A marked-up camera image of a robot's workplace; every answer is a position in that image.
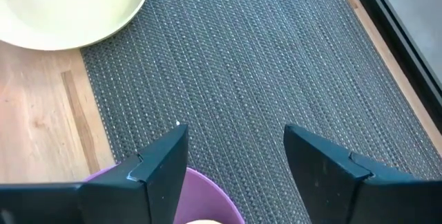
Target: white round plate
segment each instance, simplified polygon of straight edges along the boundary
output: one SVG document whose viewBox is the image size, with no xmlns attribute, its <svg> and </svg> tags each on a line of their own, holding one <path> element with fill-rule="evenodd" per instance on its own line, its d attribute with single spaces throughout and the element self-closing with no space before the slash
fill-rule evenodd
<svg viewBox="0 0 442 224">
<path fill-rule="evenodd" d="M 123 28 L 145 0 L 0 0 L 0 40 L 36 50 L 94 44 Z"/>
</svg>

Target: gray woven rug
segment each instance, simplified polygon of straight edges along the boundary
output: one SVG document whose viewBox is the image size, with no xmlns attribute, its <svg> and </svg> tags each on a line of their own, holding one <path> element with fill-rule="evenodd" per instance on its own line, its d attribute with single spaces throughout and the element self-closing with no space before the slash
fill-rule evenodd
<svg viewBox="0 0 442 224">
<path fill-rule="evenodd" d="M 248 223 L 308 223 L 285 162 L 293 122 L 424 178 L 438 153 L 346 0 L 147 0 L 83 49 L 116 161 L 176 122 L 190 166 Z"/>
</svg>

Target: purple container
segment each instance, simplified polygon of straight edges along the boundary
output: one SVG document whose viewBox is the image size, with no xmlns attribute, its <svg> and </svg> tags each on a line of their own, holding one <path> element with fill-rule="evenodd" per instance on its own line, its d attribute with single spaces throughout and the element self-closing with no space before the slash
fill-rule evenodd
<svg viewBox="0 0 442 224">
<path fill-rule="evenodd" d="M 111 168 L 103 169 L 85 180 L 91 180 Z M 197 220 L 222 224 L 245 223 L 235 204 L 221 188 L 196 170 L 187 168 L 173 224 Z"/>
</svg>

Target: purple bowl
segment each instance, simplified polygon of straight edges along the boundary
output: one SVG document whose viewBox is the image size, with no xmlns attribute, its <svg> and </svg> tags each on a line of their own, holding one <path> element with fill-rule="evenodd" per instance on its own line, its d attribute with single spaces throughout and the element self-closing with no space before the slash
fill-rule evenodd
<svg viewBox="0 0 442 224">
<path fill-rule="evenodd" d="M 91 180 L 112 168 L 103 169 L 85 180 Z M 173 224 L 196 220 L 245 224 L 235 204 L 220 187 L 196 170 L 187 168 Z"/>
</svg>

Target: wooden floor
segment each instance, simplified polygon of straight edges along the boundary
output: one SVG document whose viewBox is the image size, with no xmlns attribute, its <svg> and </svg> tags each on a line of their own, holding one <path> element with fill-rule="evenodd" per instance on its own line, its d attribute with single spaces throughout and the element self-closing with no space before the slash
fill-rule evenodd
<svg viewBox="0 0 442 224">
<path fill-rule="evenodd" d="M 434 146 L 442 136 L 359 0 L 349 0 Z M 0 42 L 0 183 L 81 180 L 114 163 L 79 50 Z"/>
</svg>

